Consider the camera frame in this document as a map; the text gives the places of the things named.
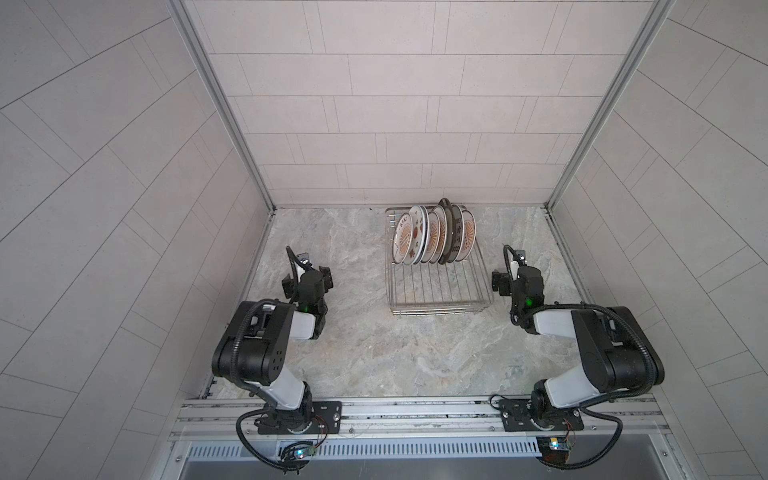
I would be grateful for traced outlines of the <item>dark striped rim cream plate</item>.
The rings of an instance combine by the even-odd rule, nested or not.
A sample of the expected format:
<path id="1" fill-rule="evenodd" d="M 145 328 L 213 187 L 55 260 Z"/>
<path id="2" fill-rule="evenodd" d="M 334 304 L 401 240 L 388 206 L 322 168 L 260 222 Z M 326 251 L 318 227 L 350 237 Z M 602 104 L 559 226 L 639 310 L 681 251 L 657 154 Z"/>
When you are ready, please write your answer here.
<path id="1" fill-rule="evenodd" d="M 439 205 L 443 207 L 447 221 L 445 246 L 438 260 L 438 263 L 443 265 L 454 262 L 458 257 L 464 239 L 464 221 L 459 205 L 450 202 L 447 198 L 441 199 Z"/>

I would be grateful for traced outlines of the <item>white blue-rim watermelon plate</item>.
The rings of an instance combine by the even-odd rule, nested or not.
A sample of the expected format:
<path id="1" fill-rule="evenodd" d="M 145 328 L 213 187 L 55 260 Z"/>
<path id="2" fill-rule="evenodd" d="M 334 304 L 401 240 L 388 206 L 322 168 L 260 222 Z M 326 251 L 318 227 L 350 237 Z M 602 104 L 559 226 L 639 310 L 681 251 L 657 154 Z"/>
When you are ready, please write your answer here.
<path id="1" fill-rule="evenodd" d="M 421 261 L 425 250 L 426 230 L 428 228 L 427 210 L 422 205 L 416 205 L 411 207 L 408 213 L 411 216 L 413 229 L 410 250 L 403 263 L 415 265 Z"/>

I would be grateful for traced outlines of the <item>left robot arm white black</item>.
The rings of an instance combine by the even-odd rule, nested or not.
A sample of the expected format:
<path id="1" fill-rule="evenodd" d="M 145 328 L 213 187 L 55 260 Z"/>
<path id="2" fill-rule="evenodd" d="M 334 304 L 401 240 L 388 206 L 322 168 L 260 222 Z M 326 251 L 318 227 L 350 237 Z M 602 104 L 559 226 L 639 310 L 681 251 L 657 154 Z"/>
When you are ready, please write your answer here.
<path id="1" fill-rule="evenodd" d="M 316 340 L 328 313 L 325 295 L 333 288 L 328 267 L 308 268 L 286 276 L 287 300 L 243 301 L 216 346 L 211 370 L 266 403 L 260 434 L 302 434 L 312 428 L 314 411 L 309 385 L 286 366 L 289 341 Z"/>

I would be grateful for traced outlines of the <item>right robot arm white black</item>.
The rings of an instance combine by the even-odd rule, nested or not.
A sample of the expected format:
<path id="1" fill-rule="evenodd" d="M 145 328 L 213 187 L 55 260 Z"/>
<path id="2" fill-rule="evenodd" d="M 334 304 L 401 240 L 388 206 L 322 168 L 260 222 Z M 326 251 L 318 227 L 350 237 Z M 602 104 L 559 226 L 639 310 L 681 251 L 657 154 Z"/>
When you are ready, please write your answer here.
<path id="1" fill-rule="evenodd" d="M 665 378 L 663 363 L 626 307 L 546 304 L 539 269 L 518 266 L 491 274 L 492 290 L 511 299 L 513 325 L 531 335 L 571 339 L 579 362 L 538 381 L 526 405 L 533 427 L 550 430 L 583 407 L 647 393 Z"/>

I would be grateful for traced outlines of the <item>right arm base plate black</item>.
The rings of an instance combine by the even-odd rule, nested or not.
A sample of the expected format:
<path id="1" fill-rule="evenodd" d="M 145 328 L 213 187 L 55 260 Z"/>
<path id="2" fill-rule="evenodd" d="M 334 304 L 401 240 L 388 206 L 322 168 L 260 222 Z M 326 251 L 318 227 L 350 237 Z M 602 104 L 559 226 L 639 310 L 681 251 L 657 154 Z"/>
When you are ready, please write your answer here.
<path id="1" fill-rule="evenodd" d="M 557 409 L 546 402 L 529 397 L 503 397 L 489 399 L 499 412 L 506 432 L 565 432 L 582 431 L 583 419 L 577 409 Z"/>

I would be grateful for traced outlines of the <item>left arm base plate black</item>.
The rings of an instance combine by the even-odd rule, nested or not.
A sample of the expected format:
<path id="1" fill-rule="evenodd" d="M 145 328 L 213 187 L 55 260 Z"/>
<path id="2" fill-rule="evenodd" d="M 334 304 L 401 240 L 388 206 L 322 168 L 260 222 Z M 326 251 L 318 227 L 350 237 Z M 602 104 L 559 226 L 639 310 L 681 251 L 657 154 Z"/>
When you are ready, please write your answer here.
<path id="1" fill-rule="evenodd" d="M 275 410 L 255 421 L 260 435 L 338 434 L 343 404 L 340 401 L 313 401 L 296 410 Z"/>

